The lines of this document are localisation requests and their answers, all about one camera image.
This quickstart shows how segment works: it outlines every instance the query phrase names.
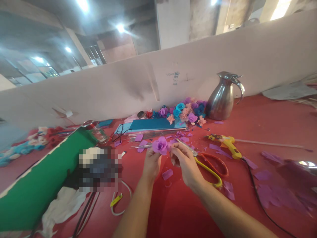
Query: yellow scissors handle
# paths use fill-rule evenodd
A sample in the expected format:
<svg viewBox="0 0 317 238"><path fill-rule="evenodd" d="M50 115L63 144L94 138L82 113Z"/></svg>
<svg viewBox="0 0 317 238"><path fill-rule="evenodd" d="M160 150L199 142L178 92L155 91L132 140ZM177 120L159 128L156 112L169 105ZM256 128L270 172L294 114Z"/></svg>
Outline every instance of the yellow scissors handle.
<svg viewBox="0 0 317 238"><path fill-rule="evenodd" d="M200 162L196 157L195 157L195 161L197 164L199 164L201 167L203 167L205 170L207 170L209 173L211 173L213 176L215 176L218 179L218 183L211 183L214 187L221 187L222 186L222 180L218 176L218 174L216 174L210 168L208 168L206 165L204 165L202 162Z"/></svg>

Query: paper sheet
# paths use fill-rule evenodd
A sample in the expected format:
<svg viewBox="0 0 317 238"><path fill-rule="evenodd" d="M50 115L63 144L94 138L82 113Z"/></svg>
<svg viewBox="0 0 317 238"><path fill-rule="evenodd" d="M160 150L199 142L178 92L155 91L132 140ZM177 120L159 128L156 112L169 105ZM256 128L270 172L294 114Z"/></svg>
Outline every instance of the paper sheet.
<svg viewBox="0 0 317 238"><path fill-rule="evenodd" d="M262 94L270 99L292 100L317 94L317 90L306 86L301 81L298 81L288 85L266 90L262 92Z"/></svg>

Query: ceiling light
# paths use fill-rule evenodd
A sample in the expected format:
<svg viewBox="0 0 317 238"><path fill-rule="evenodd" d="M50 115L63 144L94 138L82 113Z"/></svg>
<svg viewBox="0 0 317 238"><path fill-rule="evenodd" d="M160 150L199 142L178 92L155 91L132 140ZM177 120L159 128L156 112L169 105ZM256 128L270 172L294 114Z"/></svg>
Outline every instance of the ceiling light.
<svg viewBox="0 0 317 238"><path fill-rule="evenodd" d="M72 50L71 50L69 47L65 47L65 50L66 50L67 52L69 52L69 53L72 52Z"/></svg>
<svg viewBox="0 0 317 238"><path fill-rule="evenodd" d="M88 12L89 6L86 0L77 0L78 5L82 9L83 12Z"/></svg>
<svg viewBox="0 0 317 238"><path fill-rule="evenodd" d="M41 57L33 57L33 58L40 63L44 63L44 59Z"/></svg>
<svg viewBox="0 0 317 238"><path fill-rule="evenodd" d="M120 33L124 32L124 26L122 24L119 24L116 27Z"/></svg>

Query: purple paper flower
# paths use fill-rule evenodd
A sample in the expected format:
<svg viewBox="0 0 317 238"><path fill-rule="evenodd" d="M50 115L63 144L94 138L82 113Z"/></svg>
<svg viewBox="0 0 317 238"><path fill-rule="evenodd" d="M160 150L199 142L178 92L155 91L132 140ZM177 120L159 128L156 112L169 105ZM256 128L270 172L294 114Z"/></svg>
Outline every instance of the purple paper flower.
<svg viewBox="0 0 317 238"><path fill-rule="evenodd" d="M198 107L199 107L198 103L192 103L192 109L196 109Z"/></svg>
<svg viewBox="0 0 317 238"><path fill-rule="evenodd" d="M191 97L187 97L185 99L185 102L186 102L186 103L184 103L185 105L188 104L188 103L191 103L192 102Z"/></svg>
<svg viewBox="0 0 317 238"><path fill-rule="evenodd" d="M175 109L175 107L170 107L169 113L170 113L170 114L173 114L174 109Z"/></svg>
<svg viewBox="0 0 317 238"><path fill-rule="evenodd" d="M166 155L169 150L169 144L165 137L160 137L158 140L153 141L152 148L155 153Z"/></svg>
<svg viewBox="0 0 317 238"><path fill-rule="evenodd" d="M185 104L184 103L179 103L179 104L177 104L177 106L176 106L176 109L178 109L178 110L180 110L180 111L182 111L183 109L185 108Z"/></svg>
<svg viewBox="0 0 317 238"><path fill-rule="evenodd" d="M168 114L168 109L165 108L161 108L161 110L159 111L159 114L162 118L166 118L166 115Z"/></svg>
<svg viewBox="0 0 317 238"><path fill-rule="evenodd" d="M195 114L193 114L192 112L188 115L188 119L190 123L195 123L195 121L197 121L198 117L195 116Z"/></svg>

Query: blue paper flower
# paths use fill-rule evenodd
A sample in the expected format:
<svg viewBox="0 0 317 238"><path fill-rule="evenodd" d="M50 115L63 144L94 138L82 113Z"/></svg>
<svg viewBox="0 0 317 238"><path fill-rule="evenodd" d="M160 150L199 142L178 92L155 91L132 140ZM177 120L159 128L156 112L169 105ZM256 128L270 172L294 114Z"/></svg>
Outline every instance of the blue paper flower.
<svg viewBox="0 0 317 238"><path fill-rule="evenodd" d="M173 111L173 115L174 115L174 118L179 118L179 115L181 114L182 112L179 110L179 109L174 109Z"/></svg>
<svg viewBox="0 0 317 238"><path fill-rule="evenodd" d="M182 110L185 108L185 104L184 103L179 103L176 106L176 109L178 109L180 112L182 112Z"/></svg>

